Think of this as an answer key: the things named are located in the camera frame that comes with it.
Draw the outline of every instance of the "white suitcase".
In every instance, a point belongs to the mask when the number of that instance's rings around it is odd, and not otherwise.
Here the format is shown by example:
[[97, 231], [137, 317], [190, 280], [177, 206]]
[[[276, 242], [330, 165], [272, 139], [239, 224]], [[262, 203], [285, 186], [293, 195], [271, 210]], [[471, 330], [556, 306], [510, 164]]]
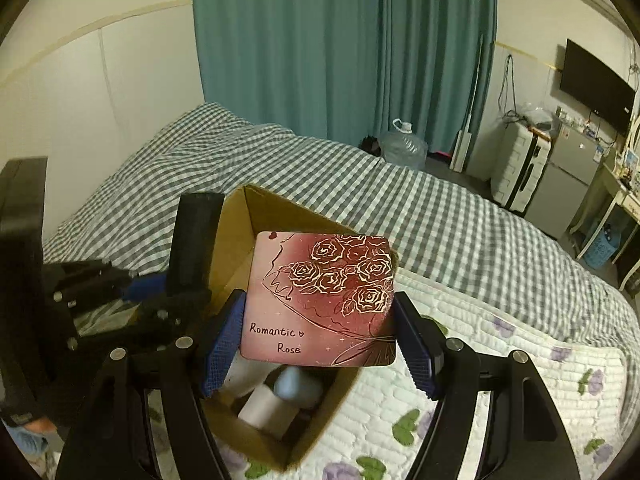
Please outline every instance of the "white suitcase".
[[509, 211], [523, 212], [542, 176], [551, 150], [550, 139], [510, 123], [491, 177], [494, 200]]

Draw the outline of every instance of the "plastic bag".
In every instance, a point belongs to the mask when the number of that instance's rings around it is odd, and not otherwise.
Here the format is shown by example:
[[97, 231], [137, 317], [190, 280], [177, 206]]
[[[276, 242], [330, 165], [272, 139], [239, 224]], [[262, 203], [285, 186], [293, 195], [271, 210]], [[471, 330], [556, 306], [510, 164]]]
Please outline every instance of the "plastic bag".
[[424, 170], [424, 161], [428, 145], [412, 133], [411, 123], [400, 119], [392, 122], [394, 129], [378, 136], [382, 157], [392, 164], [405, 166], [412, 170]]
[[543, 132], [549, 132], [553, 128], [553, 114], [540, 106], [524, 103], [520, 105], [518, 111], [526, 119], [529, 126], [535, 126]]

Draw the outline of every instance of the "gray checkered bedsheet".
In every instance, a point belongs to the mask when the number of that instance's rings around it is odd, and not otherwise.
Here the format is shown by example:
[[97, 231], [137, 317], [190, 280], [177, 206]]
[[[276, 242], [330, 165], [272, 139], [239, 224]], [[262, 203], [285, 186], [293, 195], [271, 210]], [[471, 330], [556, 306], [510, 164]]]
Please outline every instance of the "gray checkered bedsheet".
[[620, 348], [622, 413], [640, 408], [640, 328], [614, 288], [527, 221], [450, 182], [206, 104], [160, 131], [46, 241], [47, 261], [109, 257], [165, 269], [182, 193], [257, 184], [364, 234], [389, 238], [400, 265], [515, 316], [553, 338]]

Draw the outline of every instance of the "metal screw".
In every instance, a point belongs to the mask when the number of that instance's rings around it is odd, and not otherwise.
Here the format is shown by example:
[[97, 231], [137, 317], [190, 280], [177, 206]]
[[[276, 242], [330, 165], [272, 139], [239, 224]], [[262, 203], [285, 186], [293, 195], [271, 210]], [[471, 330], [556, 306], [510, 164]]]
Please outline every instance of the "metal screw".
[[114, 361], [119, 361], [125, 355], [127, 355], [127, 351], [124, 348], [114, 348], [113, 350], [111, 350], [109, 357]]
[[447, 339], [446, 345], [449, 350], [453, 350], [454, 352], [460, 352], [465, 346], [465, 344], [460, 341], [460, 339], [455, 337]]
[[529, 360], [529, 356], [522, 350], [516, 350], [513, 353], [513, 360], [517, 363], [526, 363]]
[[188, 335], [183, 335], [175, 340], [175, 345], [184, 350], [185, 348], [189, 348], [193, 344], [193, 339], [191, 339]]

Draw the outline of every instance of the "purple flower pattern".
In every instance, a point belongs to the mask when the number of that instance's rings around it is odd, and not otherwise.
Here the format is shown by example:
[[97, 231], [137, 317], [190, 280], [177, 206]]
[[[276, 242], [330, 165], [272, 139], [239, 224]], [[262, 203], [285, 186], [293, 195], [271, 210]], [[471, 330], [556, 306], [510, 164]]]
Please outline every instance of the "purple flower pattern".
[[357, 467], [346, 462], [329, 462], [322, 471], [322, 480], [361, 480]]
[[507, 323], [505, 320], [496, 316], [494, 316], [494, 328], [498, 331], [500, 337], [504, 339], [510, 338], [516, 331], [516, 327], [511, 323]]
[[572, 350], [570, 348], [562, 348], [559, 346], [554, 346], [551, 349], [551, 360], [556, 361], [558, 363], [565, 362], [569, 356], [571, 355]]
[[613, 447], [611, 444], [602, 444], [593, 455], [593, 462], [596, 465], [604, 464], [611, 458]]
[[420, 422], [418, 422], [418, 427], [416, 429], [416, 433], [420, 438], [424, 438], [427, 436], [427, 431], [429, 431], [429, 426], [431, 425], [431, 420], [433, 419], [433, 412], [425, 412]]
[[248, 462], [246, 460], [246, 457], [242, 453], [231, 449], [229, 446], [218, 439], [215, 439], [215, 441], [216, 444], [218, 444], [220, 456], [222, 457], [222, 460], [225, 462], [225, 465], [229, 470], [242, 471], [246, 468]]
[[591, 395], [597, 395], [602, 391], [602, 381], [604, 379], [604, 373], [602, 370], [596, 370], [593, 375], [589, 378], [589, 382], [587, 383], [587, 388]]

